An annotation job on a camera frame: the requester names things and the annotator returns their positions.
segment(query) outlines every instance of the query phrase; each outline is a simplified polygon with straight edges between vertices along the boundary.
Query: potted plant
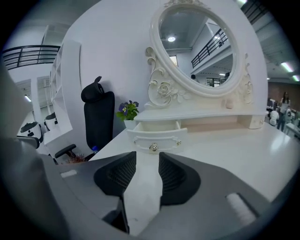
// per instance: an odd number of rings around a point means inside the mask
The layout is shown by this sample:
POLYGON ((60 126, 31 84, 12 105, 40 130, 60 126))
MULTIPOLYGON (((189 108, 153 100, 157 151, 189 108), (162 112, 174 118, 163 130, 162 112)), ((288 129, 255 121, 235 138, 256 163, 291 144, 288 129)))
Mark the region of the potted plant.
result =
POLYGON ((137 107, 139 106, 138 102, 132 102, 131 100, 125 103, 121 103, 119 106, 119 112, 117 112, 117 117, 121 118, 124 121, 127 129, 134 129, 136 124, 134 121, 135 116, 139 111, 137 107))

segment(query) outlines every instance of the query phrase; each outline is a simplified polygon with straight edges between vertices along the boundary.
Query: window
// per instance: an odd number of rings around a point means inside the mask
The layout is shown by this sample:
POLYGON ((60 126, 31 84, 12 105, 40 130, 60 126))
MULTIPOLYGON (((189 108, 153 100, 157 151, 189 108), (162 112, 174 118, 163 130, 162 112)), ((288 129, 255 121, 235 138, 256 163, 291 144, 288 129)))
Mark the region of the window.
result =
POLYGON ((178 64, 177 64, 177 57, 176 57, 176 56, 172 56, 172 57, 170 57, 170 59, 171 59, 172 62, 178 67, 178 64))

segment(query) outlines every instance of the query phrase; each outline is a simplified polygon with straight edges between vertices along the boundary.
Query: chair headrest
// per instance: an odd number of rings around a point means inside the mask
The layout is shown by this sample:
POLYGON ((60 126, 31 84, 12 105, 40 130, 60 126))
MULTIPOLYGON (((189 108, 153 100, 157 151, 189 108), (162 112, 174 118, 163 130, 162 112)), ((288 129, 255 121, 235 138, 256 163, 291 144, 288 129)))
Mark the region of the chair headrest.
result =
POLYGON ((85 103, 92 103, 99 101, 104 94, 104 90, 98 82, 101 80, 101 76, 97 77, 93 83, 86 86, 81 92, 81 99, 85 103))

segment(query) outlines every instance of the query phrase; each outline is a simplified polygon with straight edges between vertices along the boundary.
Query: person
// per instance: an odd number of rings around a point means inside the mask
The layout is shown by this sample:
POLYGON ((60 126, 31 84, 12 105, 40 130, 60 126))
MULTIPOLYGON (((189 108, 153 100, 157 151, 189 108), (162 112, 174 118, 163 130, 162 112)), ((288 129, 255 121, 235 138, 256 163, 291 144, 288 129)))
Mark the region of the person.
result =
POLYGON ((270 124, 275 126, 277 124, 277 120, 279 119, 278 109, 275 109, 270 114, 270 124))
POLYGON ((279 112, 279 120, 278 120, 278 124, 277 124, 277 129, 279 129, 281 126, 282 132, 285 127, 285 112, 290 104, 291 104, 291 101, 289 99, 289 95, 287 92, 284 92, 283 98, 281 99, 281 102, 280 102, 281 106, 280 106, 280 112, 279 112))

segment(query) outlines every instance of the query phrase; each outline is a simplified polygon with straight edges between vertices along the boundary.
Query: chair armrest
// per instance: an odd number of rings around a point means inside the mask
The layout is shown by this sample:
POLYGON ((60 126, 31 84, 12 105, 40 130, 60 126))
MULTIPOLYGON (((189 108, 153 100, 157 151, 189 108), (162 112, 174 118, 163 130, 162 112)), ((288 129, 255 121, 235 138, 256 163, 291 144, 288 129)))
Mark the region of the chair armrest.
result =
POLYGON ((36 137, 17 136, 17 139, 19 139, 22 142, 29 143, 36 149, 39 147, 39 140, 36 137))
POLYGON ((62 155, 66 154, 67 152, 71 151, 72 149, 74 149, 76 147, 75 144, 71 144, 65 148, 63 148, 62 150, 58 151, 54 156, 55 158, 59 158, 62 155))

